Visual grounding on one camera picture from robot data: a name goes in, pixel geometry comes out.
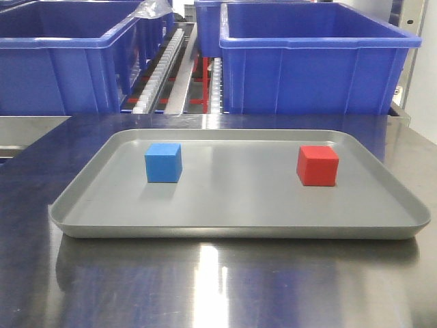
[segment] table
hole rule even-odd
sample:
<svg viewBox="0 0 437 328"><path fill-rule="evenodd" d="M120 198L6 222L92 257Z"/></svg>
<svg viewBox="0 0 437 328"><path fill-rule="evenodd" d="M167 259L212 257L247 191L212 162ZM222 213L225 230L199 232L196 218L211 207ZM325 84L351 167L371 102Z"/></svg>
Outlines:
<svg viewBox="0 0 437 328"><path fill-rule="evenodd" d="M385 116L78 115L0 168L0 327L437 327L437 222L406 241L79 240L47 216L129 128L347 132L437 214L437 146Z"/></svg>

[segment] tray rim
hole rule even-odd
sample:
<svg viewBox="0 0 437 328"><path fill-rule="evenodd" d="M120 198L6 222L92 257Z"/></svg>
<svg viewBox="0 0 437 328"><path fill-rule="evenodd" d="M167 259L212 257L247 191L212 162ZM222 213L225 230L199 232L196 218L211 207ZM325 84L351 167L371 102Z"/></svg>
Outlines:
<svg viewBox="0 0 437 328"><path fill-rule="evenodd" d="M314 133L314 134L329 134L329 135L334 135L339 136L343 139L346 139L355 143L357 148L361 151L366 152L366 156L368 156L369 160L372 161L375 165L379 166L380 169L384 172L384 175L388 175L390 179L392 179L392 181L394 183L398 184L398 187L401 187L403 189L403 193L408 194L408 197L413 201L416 202L417 205L419 205L421 207L421 210L423 211L423 222L418 223L418 224L412 224L412 225L400 225L400 226L387 226L387 225L382 225L382 226L365 226L365 225L357 225L357 226L352 226L352 227L345 227L342 225L317 225L317 226L312 226L312 225L284 225L284 226L255 226L255 227L250 227L250 226L235 226L235 225L230 225L230 226L214 226L214 225L206 225L206 226L198 226L198 225L192 225L192 226L176 226L176 225L163 225L163 226L156 226L156 225L87 225L87 228L91 228L91 229L99 229L99 230L111 230L114 227L119 228L119 229L123 229L123 230L153 230L155 231L155 233L149 233L149 234L144 234L143 232L140 233L134 233L133 235L135 236L129 236L130 234L126 235L126 236L109 236L111 234L103 234L101 236L99 236L99 234L96 234L96 236L89 236L89 234L77 234L76 232L71 233L71 230L76 230L77 228L81 228L83 227L83 225L77 225L77 224L71 224L71 223L64 223L62 220L58 220L55 218L55 216L53 215L53 209L56 207L57 203L59 200L62 200L63 197L65 197L65 194L68 192L68 190L70 189L70 186L74 186L77 182L77 180L79 178L81 178L81 175L83 172L87 172L87 170L89 169L89 166L93 165L93 163L95 162L96 158L98 156L102 156L102 150L103 149L107 149L108 145L111 144L113 142L114 139L119 138L120 136L124 136L124 135L130 135L133 134L132 136L135 136L135 133L141 133L141 131L147 131L147 132L151 132L151 133L162 133L165 134L165 132L174 132L174 133L188 133L188 132L194 132L194 133L219 133L222 135L226 135L227 133L235 133L237 135L244 135L246 133L283 133L283 134L287 134L287 133ZM116 149L118 149L122 144L126 143L126 142L132 142L134 141L135 138L129 138L129 140L125 140L121 143L118 143L116 146ZM220 140L227 140L227 141L289 141L289 140L276 140L276 139L270 139L270 140L265 140L265 139L225 139L225 138L216 138L216 139L180 139L181 141L220 141ZM94 174L93 178L91 181L94 180L94 178L96 178L97 174ZM246 129L198 129L198 128L132 128L132 129L127 129L127 130L122 130L122 131L118 131L116 133L114 133L113 135L111 135L103 144L102 146L99 148L99 150L97 150L97 152L93 155L92 158L90 158L90 160L87 162L87 164L84 165L84 167L78 172L78 174L71 180L71 182L65 187L65 189L59 194L59 196L56 198L56 200L52 203L49 204L47 206L47 211L48 211L48 216L50 217L50 220L60 229L63 231L63 233L67 234L68 236L71 236L73 238L196 238L196 237L200 237L200 238L204 238L204 237L212 237L212 238L217 238L217 237L221 237L221 238L330 238L330 239L407 239L407 238L412 238L417 232L419 232L421 229L423 229L430 221L431 221L431 212L429 211L429 208L413 193L409 190L409 188L407 188L406 186L404 186L403 183L401 183L396 176L374 155L372 154L368 149L366 149L366 147L359 142L354 136L342 132L342 131L335 131L335 130L326 130L326 129L269 129L269 128L263 128L263 129L251 129L251 128L246 128ZM416 231L413 232L412 234L404 234L403 236L400 236L399 238L373 238L371 236L363 236L363 237L353 237L353 233L352 234L340 234L339 236L335 236L335 233L333 234L333 236L329 237L311 237L311 236L293 236L292 233L288 232L287 230L293 230L298 228L299 230L319 230L319 229L323 229L323 230L399 230L402 228L412 228L415 229ZM169 233L166 234L160 234L161 230L166 230ZM177 230L177 233L171 233L172 230Z"/></svg>

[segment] red metal frame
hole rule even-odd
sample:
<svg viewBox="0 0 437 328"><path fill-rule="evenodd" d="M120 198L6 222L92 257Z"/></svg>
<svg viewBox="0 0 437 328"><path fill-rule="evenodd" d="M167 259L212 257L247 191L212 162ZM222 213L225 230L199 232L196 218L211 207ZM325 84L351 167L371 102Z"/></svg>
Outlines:
<svg viewBox="0 0 437 328"><path fill-rule="evenodd" d="M209 82L210 82L210 78L208 77L208 65L209 65L209 57L204 57L202 58L202 64L203 64L203 69L202 69L202 78L198 79L198 78L194 78L195 82L202 82L202 99L190 99L190 104L194 104L194 105L203 105L203 113L206 114L208 112L208 86L209 86ZM193 68L193 72L197 70L197 65L199 63L198 57L195 59L195 65ZM141 77L142 81L149 81L150 77ZM168 81L175 81L176 78L174 77L169 77ZM138 98L129 98L127 103L128 104L136 104L138 101ZM161 98L159 100L160 104L167 104L169 102L169 100L167 98Z"/></svg>
<svg viewBox="0 0 437 328"><path fill-rule="evenodd" d="M208 63L209 58L203 58L202 91L203 91L203 113L208 112Z"/></svg>

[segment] tray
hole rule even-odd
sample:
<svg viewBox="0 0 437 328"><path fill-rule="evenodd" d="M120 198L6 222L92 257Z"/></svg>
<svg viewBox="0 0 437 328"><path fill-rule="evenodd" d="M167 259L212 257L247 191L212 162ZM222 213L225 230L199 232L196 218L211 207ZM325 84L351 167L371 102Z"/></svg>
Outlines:
<svg viewBox="0 0 437 328"><path fill-rule="evenodd" d="M182 144L177 184L147 183L144 153ZM330 145L335 187L304 187L301 145ZM405 239L429 211L355 138L335 131L138 129L114 134L48 209L77 238Z"/></svg>

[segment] plastic bag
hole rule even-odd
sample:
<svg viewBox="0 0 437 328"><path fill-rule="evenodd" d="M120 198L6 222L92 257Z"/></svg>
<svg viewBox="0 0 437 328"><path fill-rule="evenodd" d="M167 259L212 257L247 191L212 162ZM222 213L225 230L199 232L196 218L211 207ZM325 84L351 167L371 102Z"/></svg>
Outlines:
<svg viewBox="0 0 437 328"><path fill-rule="evenodd" d="M160 18L173 12L167 0L145 0L134 11L134 16L139 18Z"/></svg>

